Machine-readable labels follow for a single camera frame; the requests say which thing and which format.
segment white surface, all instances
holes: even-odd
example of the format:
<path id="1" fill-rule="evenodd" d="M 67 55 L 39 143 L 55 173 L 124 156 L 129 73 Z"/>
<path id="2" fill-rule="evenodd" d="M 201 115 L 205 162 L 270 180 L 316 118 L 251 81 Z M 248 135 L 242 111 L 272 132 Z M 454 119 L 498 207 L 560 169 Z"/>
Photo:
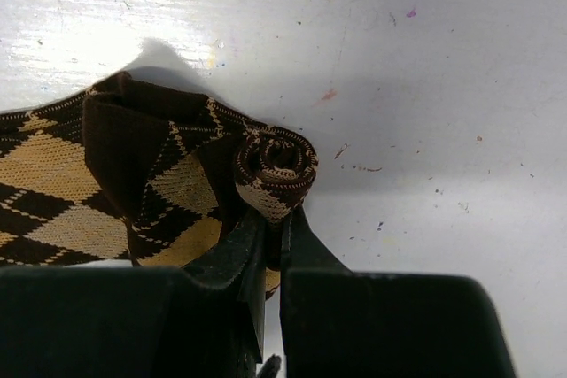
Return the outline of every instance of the white surface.
<path id="1" fill-rule="evenodd" d="M 478 279 L 519 375 L 565 376 L 566 2 L 0 0 L 0 109 L 143 53 L 134 66 L 176 70 L 147 80 L 204 86 L 315 144 L 308 217 L 348 266 Z"/>

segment sock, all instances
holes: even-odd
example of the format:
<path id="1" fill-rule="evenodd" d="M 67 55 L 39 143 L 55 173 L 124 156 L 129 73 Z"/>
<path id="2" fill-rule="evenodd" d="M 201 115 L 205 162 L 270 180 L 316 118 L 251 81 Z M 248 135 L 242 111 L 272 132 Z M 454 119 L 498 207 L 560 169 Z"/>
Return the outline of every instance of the sock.
<path id="1" fill-rule="evenodd" d="M 0 114 L 0 266 L 185 266 L 248 205 L 279 247 L 278 229 L 316 167 L 300 135 L 120 72 L 63 101 Z M 268 270 L 267 291 L 278 283 Z"/>

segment red stain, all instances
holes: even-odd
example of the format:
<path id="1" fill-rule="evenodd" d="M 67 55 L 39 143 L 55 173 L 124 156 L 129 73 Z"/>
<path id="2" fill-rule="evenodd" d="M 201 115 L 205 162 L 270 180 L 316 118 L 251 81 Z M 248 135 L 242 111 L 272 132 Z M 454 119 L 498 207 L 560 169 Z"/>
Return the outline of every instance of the red stain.
<path id="1" fill-rule="evenodd" d="M 325 101 L 330 101 L 336 95 L 338 95 L 338 93 L 335 89 L 329 89 L 329 91 L 327 91 L 321 99 L 319 99 L 317 102 L 315 102 L 315 104 L 313 106 L 319 106 L 322 103 L 324 103 Z"/>

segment patterned fabric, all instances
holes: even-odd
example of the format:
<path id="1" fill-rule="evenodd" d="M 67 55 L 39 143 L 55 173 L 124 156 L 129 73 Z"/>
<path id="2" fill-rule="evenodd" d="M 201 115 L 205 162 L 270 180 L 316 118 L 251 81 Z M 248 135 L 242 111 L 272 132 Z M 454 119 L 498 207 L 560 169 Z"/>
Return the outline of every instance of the patterned fabric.
<path id="1" fill-rule="evenodd" d="M 316 167 L 300 135 L 117 73 L 64 101 L 0 115 L 0 266 L 185 266 L 247 205 L 279 247 L 279 226 Z M 278 279 L 268 273 L 268 289 Z"/>

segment tabletop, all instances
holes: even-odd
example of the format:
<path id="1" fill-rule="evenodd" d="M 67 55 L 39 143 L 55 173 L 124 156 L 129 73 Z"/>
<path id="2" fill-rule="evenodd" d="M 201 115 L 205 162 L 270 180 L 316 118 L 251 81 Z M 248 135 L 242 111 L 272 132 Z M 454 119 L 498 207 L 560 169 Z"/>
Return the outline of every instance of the tabletop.
<path id="1" fill-rule="evenodd" d="M 347 266 L 471 276 L 519 376 L 567 376 L 566 4 L 0 0 L 0 110 L 125 67 L 293 129 L 320 158 L 309 222 Z"/>

